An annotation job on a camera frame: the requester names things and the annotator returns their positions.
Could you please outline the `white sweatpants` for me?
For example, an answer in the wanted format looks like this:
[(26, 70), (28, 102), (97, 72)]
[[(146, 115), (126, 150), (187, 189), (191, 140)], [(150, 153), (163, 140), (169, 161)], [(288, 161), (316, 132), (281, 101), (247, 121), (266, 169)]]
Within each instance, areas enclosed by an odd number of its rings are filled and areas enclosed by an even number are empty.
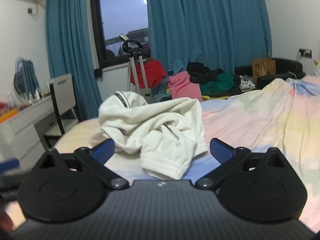
[(180, 180), (208, 150), (197, 99), (147, 103), (137, 93), (116, 91), (100, 105), (99, 125), (92, 146), (112, 139), (117, 152), (138, 154), (141, 167), (159, 179)]

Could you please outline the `pastel duvet bedding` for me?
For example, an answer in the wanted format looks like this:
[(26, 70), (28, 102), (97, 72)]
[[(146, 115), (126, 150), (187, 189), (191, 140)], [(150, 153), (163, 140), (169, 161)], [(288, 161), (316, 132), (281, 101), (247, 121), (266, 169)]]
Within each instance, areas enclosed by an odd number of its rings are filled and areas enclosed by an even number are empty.
[[(209, 149), (213, 138), (254, 152), (276, 147), (290, 162), (308, 192), (300, 220), (318, 231), (319, 77), (275, 79), (261, 90), (227, 100), (200, 102), (200, 105), (208, 150), (191, 161), (181, 179), (196, 181), (217, 167), (218, 162)], [(94, 147), (91, 137), (99, 127), (99, 116), (83, 121), (67, 132), (55, 147), (60, 153), (72, 153), (82, 146)], [(155, 178), (141, 167), (138, 154), (116, 151), (105, 166), (128, 181)]]

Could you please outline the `green garment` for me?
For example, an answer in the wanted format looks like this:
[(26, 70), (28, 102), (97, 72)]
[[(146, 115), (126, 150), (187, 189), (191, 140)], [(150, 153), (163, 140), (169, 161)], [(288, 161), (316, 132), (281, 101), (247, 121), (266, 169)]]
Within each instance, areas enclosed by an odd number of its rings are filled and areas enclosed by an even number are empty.
[(228, 92), (234, 86), (234, 77), (227, 73), (218, 74), (214, 79), (200, 85), (201, 95), (216, 96)]

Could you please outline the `white desk with drawers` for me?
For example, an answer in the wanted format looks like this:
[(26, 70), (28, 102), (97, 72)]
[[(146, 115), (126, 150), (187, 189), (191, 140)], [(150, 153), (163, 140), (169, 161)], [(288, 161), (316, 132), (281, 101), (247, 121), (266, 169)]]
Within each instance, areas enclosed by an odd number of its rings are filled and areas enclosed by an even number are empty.
[(54, 107), (48, 96), (1, 124), (1, 162), (16, 158), (20, 163), (7, 174), (30, 170), (44, 154), (45, 149), (35, 125), (52, 113)]

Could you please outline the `white black chair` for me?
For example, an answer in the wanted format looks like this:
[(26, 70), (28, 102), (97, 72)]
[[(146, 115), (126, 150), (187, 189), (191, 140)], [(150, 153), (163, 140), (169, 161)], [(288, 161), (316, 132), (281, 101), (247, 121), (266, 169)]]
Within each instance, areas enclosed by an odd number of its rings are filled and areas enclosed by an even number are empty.
[(75, 113), (76, 97), (71, 74), (52, 79), (49, 84), (56, 124), (43, 135), (49, 148), (52, 140), (58, 141), (66, 132), (79, 123)]

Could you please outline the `pink garment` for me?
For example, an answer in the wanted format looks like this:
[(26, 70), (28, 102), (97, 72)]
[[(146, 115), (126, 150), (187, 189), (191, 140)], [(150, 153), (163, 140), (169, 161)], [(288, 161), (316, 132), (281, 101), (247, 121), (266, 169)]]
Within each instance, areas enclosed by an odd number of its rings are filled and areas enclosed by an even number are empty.
[(170, 76), (167, 82), (167, 88), (171, 92), (173, 99), (191, 98), (202, 101), (200, 85), (190, 81), (190, 75), (187, 71), (180, 72), (174, 76)]

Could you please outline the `black garment pile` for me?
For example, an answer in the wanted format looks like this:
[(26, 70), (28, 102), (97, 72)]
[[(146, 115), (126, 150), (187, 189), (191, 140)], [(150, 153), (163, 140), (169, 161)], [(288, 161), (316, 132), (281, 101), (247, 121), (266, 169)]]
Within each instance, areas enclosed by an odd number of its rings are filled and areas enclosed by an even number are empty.
[(218, 75), (224, 71), (220, 68), (211, 70), (204, 64), (199, 62), (189, 62), (187, 65), (187, 73), (190, 75), (190, 81), (199, 85), (205, 85), (210, 81), (217, 79)]

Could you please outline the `brown paper bag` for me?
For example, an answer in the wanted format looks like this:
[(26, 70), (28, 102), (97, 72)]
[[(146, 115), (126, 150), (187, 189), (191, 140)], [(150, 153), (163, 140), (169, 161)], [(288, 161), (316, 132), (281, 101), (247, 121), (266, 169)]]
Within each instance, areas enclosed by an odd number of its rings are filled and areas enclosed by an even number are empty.
[(253, 82), (257, 83), (259, 77), (276, 74), (276, 61), (269, 58), (252, 61)]

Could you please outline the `round vanity mirror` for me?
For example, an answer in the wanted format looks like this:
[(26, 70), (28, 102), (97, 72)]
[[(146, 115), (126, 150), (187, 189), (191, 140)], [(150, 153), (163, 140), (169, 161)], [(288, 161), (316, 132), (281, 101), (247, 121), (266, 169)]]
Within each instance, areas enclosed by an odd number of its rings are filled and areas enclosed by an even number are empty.
[(17, 58), (13, 88), (17, 99), (22, 105), (27, 105), (29, 100), (33, 101), (36, 98), (36, 93), (40, 91), (40, 86), (31, 60), (25, 60), (23, 57)]

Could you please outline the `red garment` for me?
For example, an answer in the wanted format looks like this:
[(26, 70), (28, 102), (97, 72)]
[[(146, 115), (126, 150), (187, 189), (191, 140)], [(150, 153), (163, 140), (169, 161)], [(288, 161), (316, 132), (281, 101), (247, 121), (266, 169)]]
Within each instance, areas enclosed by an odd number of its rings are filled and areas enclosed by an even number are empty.
[[(165, 72), (160, 61), (153, 58), (149, 58), (145, 60), (143, 63), (144, 63), (146, 80), (149, 88), (156, 87), (163, 79), (167, 77), (167, 73)], [(135, 66), (136, 66), (139, 87), (144, 88), (144, 81), (143, 81), (143, 76), (140, 68), (140, 63), (136, 61)]]

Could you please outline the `blue curtain left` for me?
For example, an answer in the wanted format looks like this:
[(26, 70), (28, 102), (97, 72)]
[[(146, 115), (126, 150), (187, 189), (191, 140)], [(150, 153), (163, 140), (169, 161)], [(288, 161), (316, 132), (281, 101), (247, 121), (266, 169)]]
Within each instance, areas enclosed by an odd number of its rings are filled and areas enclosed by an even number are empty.
[(71, 74), (78, 118), (96, 118), (102, 99), (94, 78), (87, 0), (46, 0), (46, 6), (50, 76)]

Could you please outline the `blue curtain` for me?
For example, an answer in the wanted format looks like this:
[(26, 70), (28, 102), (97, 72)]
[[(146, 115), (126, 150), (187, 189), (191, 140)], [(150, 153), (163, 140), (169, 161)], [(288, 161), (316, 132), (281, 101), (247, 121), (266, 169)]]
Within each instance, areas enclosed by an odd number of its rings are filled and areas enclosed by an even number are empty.
[(46, 0), (46, 6), (50, 76), (71, 74), (78, 118), (96, 118), (102, 99), (94, 78), (87, 0)]
[(147, 0), (151, 56), (171, 75), (199, 62), (231, 74), (272, 51), (265, 0)]

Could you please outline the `blue curtain right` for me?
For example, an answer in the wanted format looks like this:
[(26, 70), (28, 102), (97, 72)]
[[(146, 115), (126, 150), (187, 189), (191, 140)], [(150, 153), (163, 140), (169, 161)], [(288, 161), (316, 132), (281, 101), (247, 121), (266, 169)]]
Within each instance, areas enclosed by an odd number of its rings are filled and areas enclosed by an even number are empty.
[(272, 51), (265, 0), (147, 0), (151, 56), (171, 75), (199, 62), (231, 74)]

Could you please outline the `dark framed window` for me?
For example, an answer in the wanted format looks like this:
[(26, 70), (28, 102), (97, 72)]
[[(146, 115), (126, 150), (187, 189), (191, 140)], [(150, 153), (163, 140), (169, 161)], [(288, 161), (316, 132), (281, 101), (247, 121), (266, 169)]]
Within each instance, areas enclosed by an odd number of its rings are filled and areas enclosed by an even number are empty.
[(149, 56), (147, 0), (90, 0), (93, 33), (100, 68), (127, 62), (121, 34), (138, 41)]

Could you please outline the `wall power socket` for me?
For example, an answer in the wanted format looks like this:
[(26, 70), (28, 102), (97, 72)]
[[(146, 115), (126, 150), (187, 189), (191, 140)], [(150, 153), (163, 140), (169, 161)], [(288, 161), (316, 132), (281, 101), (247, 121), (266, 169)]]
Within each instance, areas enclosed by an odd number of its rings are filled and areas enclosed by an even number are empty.
[(309, 59), (312, 58), (312, 50), (311, 49), (302, 49), (302, 48), (300, 48), (299, 49), (299, 53), (300, 53), (301, 57), (309, 58)]

